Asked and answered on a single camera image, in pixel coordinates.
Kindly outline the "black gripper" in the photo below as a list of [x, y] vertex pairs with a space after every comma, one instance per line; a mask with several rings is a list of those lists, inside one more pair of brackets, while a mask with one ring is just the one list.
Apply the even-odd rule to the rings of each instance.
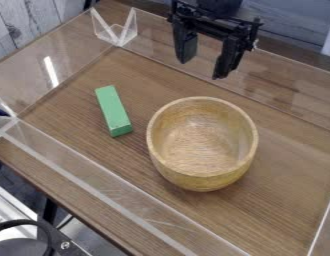
[[262, 21], [240, 11], [242, 0], [171, 0], [167, 22], [173, 27], [175, 58], [185, 64], [197, 52], [197, 35], [222, 42], [212, 79], [224, 79], [237, 68], [245, 51], [257, 43]]

